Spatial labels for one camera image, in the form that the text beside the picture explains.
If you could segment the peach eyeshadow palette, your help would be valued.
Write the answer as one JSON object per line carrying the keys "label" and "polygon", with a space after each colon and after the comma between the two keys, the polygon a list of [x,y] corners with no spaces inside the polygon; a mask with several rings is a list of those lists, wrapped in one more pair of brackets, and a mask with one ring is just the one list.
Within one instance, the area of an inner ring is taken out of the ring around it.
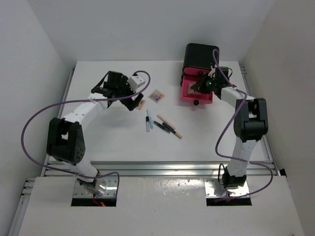
{"label": "peach eyeshadow palette", "polygon": [[134,108],[138,109],[138,110],[141,110],[145,104],[145,100],[143,98],[141,98],[141,99],[135,98],[135,99],[133,99],[133,101],[134,101]]}

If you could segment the pink drawer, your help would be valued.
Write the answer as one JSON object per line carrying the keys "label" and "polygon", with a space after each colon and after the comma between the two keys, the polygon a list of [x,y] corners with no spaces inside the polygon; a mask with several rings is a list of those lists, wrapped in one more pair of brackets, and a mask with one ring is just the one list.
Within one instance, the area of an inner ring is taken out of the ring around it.
{"label": "pink drawer", "polygon": [[186,76],[198,76],[200,73],[202,74],[209,74],[211,69],[204,69],[204,68],[195,68],[195,67],[185,67],[183,68],[183,75]]}
{"label": "pink drawer", "polygon": [[195,106],[199,104],[212,104],[213,103],[213,92],[210,92],[209,94],[203,94],[200,95],[185,95],[187,84],[191,82],[199,82],[200,76],[181,76],[181,100],[185,102],[193,103]]}

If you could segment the pink top drawer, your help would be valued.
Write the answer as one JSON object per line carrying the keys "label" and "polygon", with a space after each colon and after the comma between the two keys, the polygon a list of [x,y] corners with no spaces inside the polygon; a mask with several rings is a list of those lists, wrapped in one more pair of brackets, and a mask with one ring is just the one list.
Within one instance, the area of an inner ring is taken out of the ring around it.
{"label": "pink top drawer", "polygon": [[204,69],[204,68],[195,68],[195,67],[185,67],[183,68],[183,75],[186,76],[198,76],[200,73],[202,74],[209,74],[211,69]]}

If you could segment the brown concealer palette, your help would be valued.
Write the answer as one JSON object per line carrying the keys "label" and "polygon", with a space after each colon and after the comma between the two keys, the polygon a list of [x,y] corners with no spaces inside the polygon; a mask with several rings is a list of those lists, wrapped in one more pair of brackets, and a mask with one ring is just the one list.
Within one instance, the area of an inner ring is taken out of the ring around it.
{"label": "brown concealer palette", "polygon": [[196,82],[191,82],[191,83],[188,83],[187,84],[187,88],[186,88],[186,92],[185,92],[185,95],[186,96],[188,96],[188,95],[200,95],[201,93],[200,92],[198,92],[198,91],[195,91],[195,90],[193,90],[191,87],[193,86],[193,85],[195,85],[196,84]]}

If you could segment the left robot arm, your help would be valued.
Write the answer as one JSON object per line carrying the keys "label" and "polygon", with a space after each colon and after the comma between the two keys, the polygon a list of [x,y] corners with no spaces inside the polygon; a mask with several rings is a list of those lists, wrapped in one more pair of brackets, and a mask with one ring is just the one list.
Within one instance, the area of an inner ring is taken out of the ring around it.
{"label": "left robot arm", "polygon": [[94,182],[99,172],[85,155],[84,129],[98,114],[109,108],[115,98],[129,111],[133,111],[143,94],[139,93],[135,98],[132,96],[144,84],[145,79],[137,73],[127,77],[120,72],[107,72],[92,88],[86,102],[62,118],[51,119],[47,154],[63,162],[82,182]]}

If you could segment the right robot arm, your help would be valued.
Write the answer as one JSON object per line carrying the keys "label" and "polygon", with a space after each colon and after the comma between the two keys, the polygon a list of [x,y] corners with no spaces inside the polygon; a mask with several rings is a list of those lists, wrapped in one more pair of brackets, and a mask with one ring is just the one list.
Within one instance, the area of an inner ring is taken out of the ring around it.
{"label": "right robot arm", "polygon": [[[224,173],[218,176],[219,183],[224,188],[238,188],[244,186],[247,179],[247,166],[258,141],[268,132],[267,104],[264,98],[254,98],[247,95],[237,86],[233,85],[222,69],[216,68],[219,75],[210,72],[198,72],[199,80],[191,86],[193,91],[201,94],[213,92],[217,98],[231,105],[235,112],[219,136],[215,151],[217,155],[230,159],[224,167]],[[233,124],[236,136],[232,156],[219,153],[219,143]]]}

